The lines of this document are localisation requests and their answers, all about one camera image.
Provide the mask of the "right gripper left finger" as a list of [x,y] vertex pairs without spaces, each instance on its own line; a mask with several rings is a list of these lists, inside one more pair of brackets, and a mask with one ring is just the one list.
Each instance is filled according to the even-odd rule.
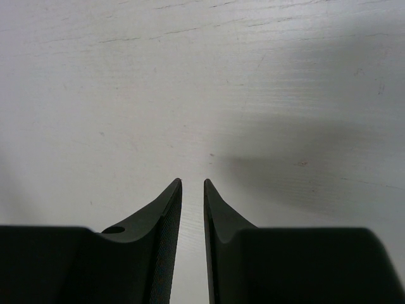
[[168,303],[182,182],[102,232],[1,227],[2,303]]

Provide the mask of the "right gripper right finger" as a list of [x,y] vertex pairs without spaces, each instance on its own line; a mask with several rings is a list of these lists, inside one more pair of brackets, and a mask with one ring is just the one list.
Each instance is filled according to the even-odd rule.
[[211,303],[403,303],[383,244],[365,228],[259,228],[204,182]]

